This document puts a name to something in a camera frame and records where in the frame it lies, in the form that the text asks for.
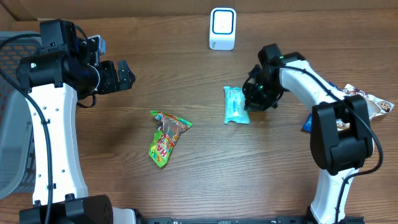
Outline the beige paper snack bag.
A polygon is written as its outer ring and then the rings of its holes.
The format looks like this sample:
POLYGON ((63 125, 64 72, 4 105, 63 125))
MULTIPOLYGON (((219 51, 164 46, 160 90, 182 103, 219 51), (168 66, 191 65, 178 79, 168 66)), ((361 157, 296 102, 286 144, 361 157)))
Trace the beige paper snack bag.
POLYGON ((390 113, 394 108, 393 103, 386 100, 382 100, 372 94, 368 94, 362 90, 359 90, 353 85, 346 84, 346 86, 343 89, 339 89, 337 86, 334 86, 334 88, 344 92, 347 96, 354 96, 354 95, 362 96, 366 100, 368 106, 368 114, 370 121, 376 116, 381 116, 390 113))

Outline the blue Oreo cookie pack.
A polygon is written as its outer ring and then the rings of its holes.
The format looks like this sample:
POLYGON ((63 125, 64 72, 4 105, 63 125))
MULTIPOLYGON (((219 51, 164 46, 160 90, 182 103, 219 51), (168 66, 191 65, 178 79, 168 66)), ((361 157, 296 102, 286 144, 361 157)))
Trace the blue Oreo cookie pack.
POLYGON ((302 130, 306 133, 312 132, 312 114, 309 114, 307 121, 302 126, 302 130))

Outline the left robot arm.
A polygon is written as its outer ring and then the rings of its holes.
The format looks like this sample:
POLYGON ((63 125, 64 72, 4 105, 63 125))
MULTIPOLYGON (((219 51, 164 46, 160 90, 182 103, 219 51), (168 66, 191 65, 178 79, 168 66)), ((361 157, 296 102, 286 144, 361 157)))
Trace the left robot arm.
POLYGON ((106 195, 90 196, 80 167, 76 109, 80 100, 128 90, 135 76, 120 60, 101 61, 104 40, 72 22, 40 23, 41 48, 19 62, 17 76, 32 118, 35 147, 34 206, 21 223, 135 223, 132 209, 106 195))

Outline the green gummy candy bag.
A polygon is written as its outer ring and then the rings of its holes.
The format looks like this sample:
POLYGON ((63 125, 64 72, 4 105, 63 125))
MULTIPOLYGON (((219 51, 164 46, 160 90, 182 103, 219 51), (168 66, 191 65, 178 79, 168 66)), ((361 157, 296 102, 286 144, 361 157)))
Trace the green gummy candy bag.
POLYGON ((190 129, 192 123, 163 111, 151 111, 150 113, 158 125, 150 145, 149 155, 160 168, 163 168, 180 135, 190 129))

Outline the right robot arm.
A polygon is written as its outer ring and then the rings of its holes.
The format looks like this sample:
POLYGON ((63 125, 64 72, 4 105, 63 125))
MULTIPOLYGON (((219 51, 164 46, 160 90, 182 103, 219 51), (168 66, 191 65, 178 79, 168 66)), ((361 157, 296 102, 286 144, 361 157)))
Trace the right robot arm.
POLYGON ((298 52, 282 54, 277 44, 264 46, 259 64, 244 82, 245 109, 277 108, 285 92, 293 93, 310 111, 310 150, 319 176, 315 197, 301 223, 364 223, 345 214, 354 177, 374 151, 368 104, 326 82, 298 52))

